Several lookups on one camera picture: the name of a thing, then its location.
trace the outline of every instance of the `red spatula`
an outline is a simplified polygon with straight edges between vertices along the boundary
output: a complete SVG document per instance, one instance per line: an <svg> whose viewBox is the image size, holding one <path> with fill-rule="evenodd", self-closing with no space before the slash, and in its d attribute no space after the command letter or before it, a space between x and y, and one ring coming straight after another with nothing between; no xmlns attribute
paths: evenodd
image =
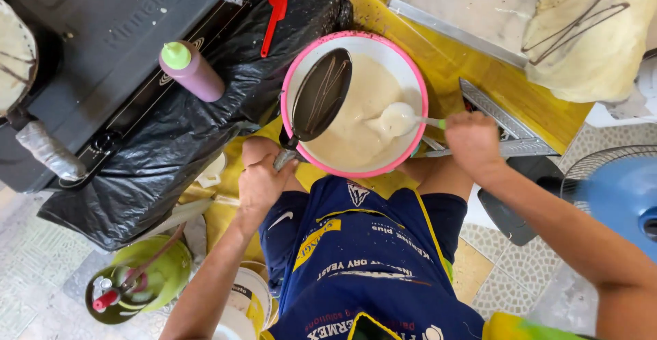
<svg viewBox="0 0 657 340"><path fill-rule="evenodd" d="M274 10L271 12L265 41L262 43L262 50L260 51L262 58L267 58L267 54L269 54L269 46L271 45L271 38L274 37L276 22L282 21L285 18L285 12L287 12L287 0L269 0L269 3L274 7Z"/></svg>

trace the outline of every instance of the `shorts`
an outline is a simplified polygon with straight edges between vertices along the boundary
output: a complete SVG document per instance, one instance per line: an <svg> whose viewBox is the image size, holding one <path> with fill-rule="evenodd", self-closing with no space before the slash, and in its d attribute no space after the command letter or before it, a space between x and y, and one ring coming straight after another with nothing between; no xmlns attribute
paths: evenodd
<svg viewBox="0 0 657 340"><path fill-rule="evenodd" d="M269 274L269 290L274 297L280 295L286 265L292 255L296 256L294 245L310 199L308 193L284 192L258 229ZM421 195L421 199L440 250L444 258L453 264L468 204L463 198L447 193ZM398 212L398 215L424 219L416 194L411 189L394 192L388 199L387 207ZM275 233L270 234L269 230L274 226Z"/></svg>

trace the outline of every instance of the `black plastic bag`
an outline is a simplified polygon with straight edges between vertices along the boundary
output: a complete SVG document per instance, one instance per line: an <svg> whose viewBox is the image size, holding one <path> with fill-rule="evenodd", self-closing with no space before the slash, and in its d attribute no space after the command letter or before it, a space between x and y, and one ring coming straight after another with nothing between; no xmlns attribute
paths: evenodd
<svg viewBox="0 0 657 340"><path fill-rule="evenodd" d="M78 192L53 194L37 216L78 231L108 251L168 218L179 196L226 143L278 115L283 79L294 58L315 39L349 28L352 11L347 0L288 0L269 56L262 59L270 15L269 2L260 1L218 49L204 52L226 82L220 100L204 103L181 86L170 89L89 184Z"/></svg>

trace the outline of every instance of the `stove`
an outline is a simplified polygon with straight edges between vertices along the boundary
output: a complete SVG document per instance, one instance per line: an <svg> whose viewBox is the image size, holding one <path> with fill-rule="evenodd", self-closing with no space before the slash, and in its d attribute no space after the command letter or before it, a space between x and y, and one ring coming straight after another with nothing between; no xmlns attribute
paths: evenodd
<svg viewBox="0 0 657 340"><path fill-rule="evenodd" d="M0 180L27 193L83 187L173 84L158 67L163 44L184 38L202 52L250 9L248 0L6 1L63 41L59 72L28 108L90 171L77 182L56 178L0 125Z"/></svg>

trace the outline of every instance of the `spoon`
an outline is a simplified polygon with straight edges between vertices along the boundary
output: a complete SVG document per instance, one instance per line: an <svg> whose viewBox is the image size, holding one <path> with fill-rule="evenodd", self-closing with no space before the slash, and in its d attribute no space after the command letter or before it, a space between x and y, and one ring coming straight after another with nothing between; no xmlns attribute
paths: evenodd
<svg viewBox="0 0 657 340"><path fill-rule="evenodd" d="M408 134L419 122L438 127L441 130L446 129L444 119L416 116L413 107L402 102L390 104L383 110L380 117L366 121L370 128L391 138Z"/></svg>

